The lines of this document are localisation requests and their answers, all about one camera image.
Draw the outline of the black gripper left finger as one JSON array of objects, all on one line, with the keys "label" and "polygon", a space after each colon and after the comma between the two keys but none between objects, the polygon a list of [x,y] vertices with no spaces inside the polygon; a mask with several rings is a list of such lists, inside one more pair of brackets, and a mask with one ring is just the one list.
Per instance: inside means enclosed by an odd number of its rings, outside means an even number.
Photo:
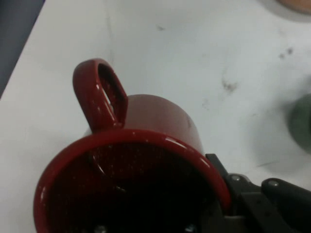
[{"label": "black gripper left finger", "polygon": [[93,224],[93,233],[222,233],[223,223],[207,214],[164,209],[117,212]]}]

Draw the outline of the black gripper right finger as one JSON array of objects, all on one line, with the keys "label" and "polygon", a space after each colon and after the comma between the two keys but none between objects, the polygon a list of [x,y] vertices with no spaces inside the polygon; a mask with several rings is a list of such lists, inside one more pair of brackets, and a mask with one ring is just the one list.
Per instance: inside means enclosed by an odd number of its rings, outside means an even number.
[{"label": "black gripper right finger", "polygon": [[261,185],[246,176],[228,173],[215,154],[206,158],[225,183],[229,205],[220,221],[236,233],[309,233],[311,231],[311,193],[278,178],[268,178]]}]

